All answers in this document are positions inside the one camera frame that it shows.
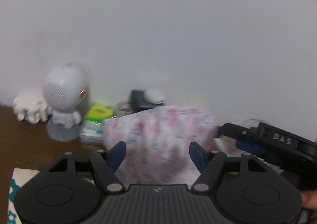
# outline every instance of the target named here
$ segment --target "pink cloth bag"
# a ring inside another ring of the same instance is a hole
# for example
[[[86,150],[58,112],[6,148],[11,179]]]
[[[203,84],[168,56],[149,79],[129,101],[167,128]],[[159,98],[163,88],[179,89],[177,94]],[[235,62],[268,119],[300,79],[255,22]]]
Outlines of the pink cloth bag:
[[[127,155],[119,177],[129,184],[182,184],[191,186],[199,171],[189,157],[189,144],[215,150],[215,123],[199,109],[163,106],[103,122],[107,149],[126,142]]]

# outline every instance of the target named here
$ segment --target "human hand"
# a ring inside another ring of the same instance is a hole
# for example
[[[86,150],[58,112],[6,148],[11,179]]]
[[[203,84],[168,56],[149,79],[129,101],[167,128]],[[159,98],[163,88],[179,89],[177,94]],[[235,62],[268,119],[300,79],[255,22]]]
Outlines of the human hand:
[[[307,223],[317,224],[317,191],[300,191],[303,200],[303,207],[313,210],[311,220]]]

